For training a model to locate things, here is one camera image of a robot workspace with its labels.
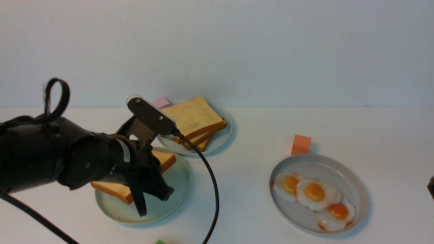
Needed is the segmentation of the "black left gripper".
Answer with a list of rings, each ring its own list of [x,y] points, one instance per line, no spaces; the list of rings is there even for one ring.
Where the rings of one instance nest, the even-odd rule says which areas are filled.
[[[124,136],[112,135],[123,150],[121,162],[115,164],[115,171],[123,177],[123,184],[127,185],[132,193],[139,216],[147,214],[144,193],[155,196],[161,201],[167,201],[174,188],[167,185],[161,175],[162,168],[159,160],[153,156],[150,148],[136,148],[136,140],[126,139]]]

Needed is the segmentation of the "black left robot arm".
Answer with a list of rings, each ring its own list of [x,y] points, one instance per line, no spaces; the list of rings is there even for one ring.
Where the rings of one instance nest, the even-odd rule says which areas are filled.
[[[1,192],[11,194],[52,182],[76,190],[90,182],[130,188],[140,216],[144,194],[167,201],[174,189],[152,154],[156,133],[131,117],[115,134],[95,133],[61,117],[48,125],[1,130]]]

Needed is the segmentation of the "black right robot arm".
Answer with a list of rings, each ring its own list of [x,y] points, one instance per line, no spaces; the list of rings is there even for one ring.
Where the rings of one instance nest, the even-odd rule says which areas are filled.
[[[432,176],[427,184],[427,189],[431,195],[431,197],[434,199],[434,176]]]

